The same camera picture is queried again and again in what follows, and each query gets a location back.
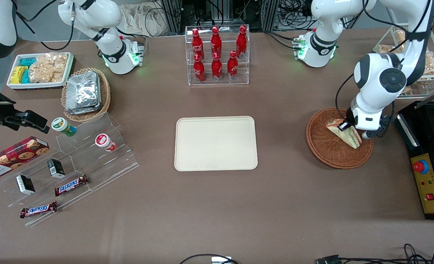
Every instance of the brown tablecloth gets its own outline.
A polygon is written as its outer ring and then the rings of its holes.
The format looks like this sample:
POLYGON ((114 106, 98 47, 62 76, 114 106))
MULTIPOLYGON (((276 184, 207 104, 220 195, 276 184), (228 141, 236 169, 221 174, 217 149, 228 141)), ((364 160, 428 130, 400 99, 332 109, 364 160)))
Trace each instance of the brown tablecloth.
MULTIPOLYGON (((321 69, 295 61, 268 36, 252 34, 250 84, 234 87, 189 87, 182 36, 150 38, 143 67, 124 76, 106 68, 92 41, 73 41, 65 50, 75 55, 75 69, 106 74, 109 112, 122 124, 140 167, 33 228, 7 208, 0 191, 0 264, 176 264, 199 253, 242 264, 312 263, 330 254, 401 257, 404 243, 431 254, 434 221, 423 220, 396 128, 374 139, 369 161, 352 170, 324 165, 306 143, 309 118, 334 105, 339 85, 384 32, 345 30, 336 56, 321 69), (175 170, 178 119, 234 115, 255 120, 256 169, 175 170)), ((26 41, 16 49, 36 52, 46 49, 26 41)), ((20 110, 49 120, 62 116, 60 90, 3 92, 20 110)), ((339 105, 348 106, 357 92, 350 81, 339 105)), ((0 150, 29 135, 55 144, 59 134, 0 127, 0 150)))

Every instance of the emergency stop button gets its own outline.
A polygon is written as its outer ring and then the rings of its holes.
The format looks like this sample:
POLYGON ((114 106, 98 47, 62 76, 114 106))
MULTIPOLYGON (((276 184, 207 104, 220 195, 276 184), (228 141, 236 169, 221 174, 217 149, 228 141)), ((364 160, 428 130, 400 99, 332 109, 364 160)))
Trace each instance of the emergency stop button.
POLYGON ((428 172, 428 163, 425 160, 419 160, 413 164, 413 169, 420 174, 426 174, 428 172))

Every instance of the red switch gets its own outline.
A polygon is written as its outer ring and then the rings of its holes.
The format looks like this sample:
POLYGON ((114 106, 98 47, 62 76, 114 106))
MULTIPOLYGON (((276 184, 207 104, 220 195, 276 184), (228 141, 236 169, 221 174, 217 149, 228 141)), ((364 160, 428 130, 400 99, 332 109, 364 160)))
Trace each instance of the red switch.
POLYGON ((420 174, 426 174, 428 172, 428 163, 425 160, 419 160, 418 162, 413 163, 413 169, 415 172, 419 172, 420 174))
POLYGON ((431 200, 433 200, 433 199, 434 199, 434 194, 426 194, 426 195, 425 195, 425 199, 426 199, 427 201, 431 201, 431 200))

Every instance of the red bottle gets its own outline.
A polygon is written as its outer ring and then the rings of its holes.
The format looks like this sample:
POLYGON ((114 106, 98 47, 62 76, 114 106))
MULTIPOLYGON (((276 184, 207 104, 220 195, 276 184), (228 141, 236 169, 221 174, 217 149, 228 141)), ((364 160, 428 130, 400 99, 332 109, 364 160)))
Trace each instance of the red bottle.
POLYGON ((197 28, 192 29, 192 51, 194 54, 199 54, 200 59, 204 60, 204 44, 199 36, 199 30, 197 28))
POLYGON ((227 70, 228 70, 228 79, 230 81, 236 80, 238 74, 238 60, 237 60, 237 52, 234 50, 230 51, 230 59, 228 59, 227 70))
POLYGON ((220 62, 220 55, 217 52, 212 54, 214 60, 212 61, 212 78, 214 82, 219 83, 223 79, 222 63, 220 62))
POLYGON ((198 84, 205 82, 204 64, 200 61, 200 55, 194 54, 194 73, 198 84))
POLYGON ((212 54, 217 52, 220 57, 222 56, 222 39, 218 34, 218 27, 212 27, 212 37, 210 38, 210 45, 212 48, 212 54))
POLYGON ((246 27, 240 27, 240 33, 237 37, 237 57, 245 58, 246 57, 246 48, 247 48, 248 38, 246 36, 246 27))

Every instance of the red button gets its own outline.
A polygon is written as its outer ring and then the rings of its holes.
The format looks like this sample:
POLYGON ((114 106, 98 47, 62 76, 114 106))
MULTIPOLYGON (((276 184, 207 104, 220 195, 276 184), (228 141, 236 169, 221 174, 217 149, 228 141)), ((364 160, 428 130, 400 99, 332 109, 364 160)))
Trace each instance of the red button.
POLYGON ((423 172, 425 170, 425 166, 422 162, 418 161, 413 164, 413 169, 415 172, 423 172))

